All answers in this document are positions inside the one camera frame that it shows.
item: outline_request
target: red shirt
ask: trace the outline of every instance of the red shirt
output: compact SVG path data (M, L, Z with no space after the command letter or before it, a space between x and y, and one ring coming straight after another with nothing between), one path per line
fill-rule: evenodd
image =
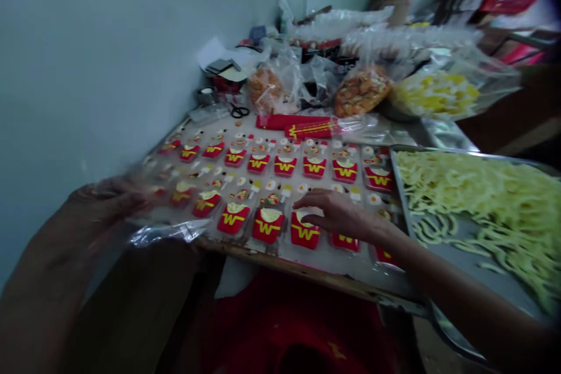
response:
M395 372L376 305L262 269L217 301L203 373Z

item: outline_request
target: baking tray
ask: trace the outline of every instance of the baking tray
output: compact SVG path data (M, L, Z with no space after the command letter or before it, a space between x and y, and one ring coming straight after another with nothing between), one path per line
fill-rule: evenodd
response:
M461 149L439 149L439 148L427 148L427 147L415 147L415 146L405 146L405 145L394 145L390 147L390 155L392 158L392 166L394 174L396 177L397 188L399 190L399 196L401 199L401 204L403 205L403 214L406 221L407 231L410 237L417 239L417 235L413 230L413 223L418 222L424 217L431 217L433 221L438 225L438 220L427 213L424 216L412 215L409 211L408 197L405 195L403 180L401 179L401 174L397 166L397 152L427 152L427 151L440 151L463 155L473 155L481 157L486 160L503 160L513 162L515 164L527 164L532 167L543 171L544 173L560 177L561 173L556 169L541 164L539 162L522 160L511 157L504 157L498 155L486 155L476 152L470 152ZM477 225L471 217L466 213L463 215L455 215L458 221L458 233L456 237L458 239L473 238L473 234L476 233L480 226ZM477 267L479 262L488 262L496 264L493 258L479 256L473 253L464 252L453 247L451 244L428 244L428 249L434 254L439 255L451 264L455 265L459 269L466 272L468 275L473 276L479 282L486 285L491 290L498 293L500 296L508 300L511 304L517 306L522 311L530 314L532 317L537 318L544 323L549 323L549 316L543 312L539 304L532 297L532 292L526 288L513 274L507 273L506 275L500 275L498 273L492 272L487 269L481 269ZM430 302L428 308L431 310L432 323L440 335L440 337L446 341L453 349L463 356L478 362L484 362L483 356L474 349L470 343L462 336L462 334L450 323L450 321L442 314L442 312L436 307L433 302Z

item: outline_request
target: black object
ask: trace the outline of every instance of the black object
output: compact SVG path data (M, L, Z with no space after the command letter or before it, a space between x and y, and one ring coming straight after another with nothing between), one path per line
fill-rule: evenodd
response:
M232 104L231 102L229 102L229 104L232 106L232 110L230 111L230 115L235 119L240 119L240 118L246 117L250 114L250 110L246 107L236 106L236 105Z

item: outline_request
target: bag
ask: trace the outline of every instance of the bag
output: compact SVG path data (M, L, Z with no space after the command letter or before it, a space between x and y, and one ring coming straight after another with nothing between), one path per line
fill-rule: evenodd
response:
M370 112L392 90L386 70L376 64L357 64L335 93L335 115L340 118Z

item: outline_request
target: red french fries box charm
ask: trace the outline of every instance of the red french fries box charm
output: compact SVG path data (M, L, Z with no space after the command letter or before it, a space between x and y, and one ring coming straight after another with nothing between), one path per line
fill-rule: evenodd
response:
M263 174L270 159L271 155L251 155L249 162L247 162L247 171Z
M148 191L156 197L161 197L165 193L165 188L163 188L162 186L155 185L150 187Z
M204 218L220 203L222 197L217 190L202 192L193 208L193 216Z
M209 144L206 147L203 156L205 158L216 158L218 155L222 153L223 150L224 150L224 142L220 142L217 144Z
M174 150L176 150L181 145L181 139L170 139L169 142L166 142L162 145L159 150L159 155L169 155Z
M365 167L366 188L382 193L391 193L393 188L393 173L383 168Z
M304 176L308 178L320 179L323 177L325 172L325 166L327 165L327 159L320 160L318 158L306 158L304 157Z
M361 243L354 238L345 237L337 233L331 233L331 238L333 239L333 245L337 248L358 252L361 247Z
M358 164L349 160L339 161L333 160L333 178L347 184L353 184L356 181L356 170Z
M173 207L185 207L191 201L191 196L195 192L195 186L185 180L181 180L175 186L169 204Z
M275 174L279 176L290 177L296 168L296 158L275 157Z
M320 242L320 229L316 225L302 223L302 212L292 212L290 217L290 240L292 244L315 250Z
M252 235L257 240L272 244L278 237L285 216L280 210L261 207L255 212Z
M233 202L228 203L218 221L218 229L226 234L236 235L249 213L249 206L239 205Z
M376 248L376 257L378 258L378 261L380 263L383 263L387 266L394 266L398 269L401 269L397 264L396 261L393 259L393 257L387 253L386 251L383 251L381 248L375 247Z
M389 222L392 222L393 216L389 210L380 209L378 210L378 215L383 216L384 218L388 219Z
M181 151L181 155L179 156L179 159L181 159L183 162L191 162L192 160L195 159L199 150L200 150L199 145L189 146L185 144L183 145L183 150Z
M227 167L239 168L241 164L244 162L244 157L246 153L247 150L245 149L239 150L239 149L228 148L228 153L224 158L224 165L226 165Z

